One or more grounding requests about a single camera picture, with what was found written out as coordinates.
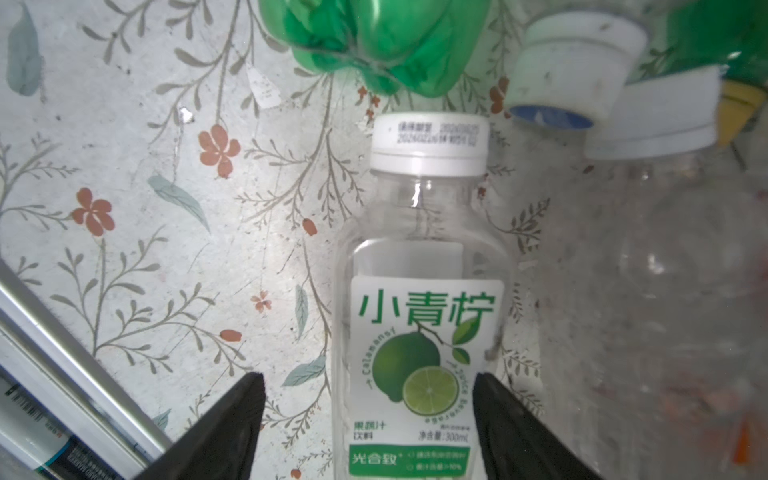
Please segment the transparent bottle body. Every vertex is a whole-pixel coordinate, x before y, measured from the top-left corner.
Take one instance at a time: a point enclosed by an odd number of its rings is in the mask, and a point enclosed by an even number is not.
[[[410,242],[459,243],[462,246],[462,275],[455,280],[501,280],[505,298],[501,312],[508,312],[507,288],[511,272],[511,257],[502,239],[471,207],[470,200],[477,179],[438,179],[406,177],[376,173],[376,198],[357,218],[348,220],[339,235],[333,278],[333,451],[334,479],[352,477],[349,474],[349,438],[352,427],[350,405],[355,402],[350,392],[350,298],[355,275],[393,276],[399,278],[445,279],[441,259],[419,262],[417,267],[403,263],[396,255],[373,262],[356,262],[367,253],[408,248]],[[486,370],[495,366],[502,341],[505,315],[495,326],[492,345],[485,354]],[[473,458],[467,473],[459,478],[472,478],[474,462],[480,459],[476,440]]]
[[[517,0],[521,13],[530,19],[568,10],[596,10],[632,18],[648,26],[660,15],[692,0]]]
[[[543,227],[548,426],[605,480],[765,478],[732,462],[766,338],[758,190],[691,158],[596,173]]]

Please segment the bottle label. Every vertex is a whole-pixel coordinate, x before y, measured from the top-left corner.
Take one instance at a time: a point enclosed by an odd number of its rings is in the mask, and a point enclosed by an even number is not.
[[[353,278],[351,475],[466,474],[477,445],[472,388],[503,293],[500,280]]]

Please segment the lime slice illustration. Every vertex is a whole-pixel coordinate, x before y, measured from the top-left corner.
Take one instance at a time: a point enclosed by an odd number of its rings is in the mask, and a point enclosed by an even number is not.
[[[402,401],[402,386],[416,370],[440,365],[440,351],[421,332],[394,336],[373,359],[373,381],[393,402]]]
[[[412,373],[402,386],[402,399],[416,415],[438,415],[458,398],[458,381],[441,366],[425,366]]]

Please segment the orange object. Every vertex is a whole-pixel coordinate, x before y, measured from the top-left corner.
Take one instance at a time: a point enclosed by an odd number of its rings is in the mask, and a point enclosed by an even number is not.
[[[733,463],[735,465],[748,465],[750,463],[750,426],[748,419],[745,419],[741,425],[739,442],[736,445],[736,452],[733,454]]]

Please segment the white bottle cap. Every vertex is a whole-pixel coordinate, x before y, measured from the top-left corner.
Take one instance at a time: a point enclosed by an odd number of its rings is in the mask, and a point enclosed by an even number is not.
[[[415,177],[481,177],[491,127],[479,115],[384,114],[373,125],[371,170]]]
[[[591,128],[611,113],[647,43],[645,28],[611,13],[543,17],[525,30],[505,106],[536,124]]]
[[[713,65],[628,85],[608,120],[587,133],[584,155],[633,160],[709,147],[717,141],[720,84]]]

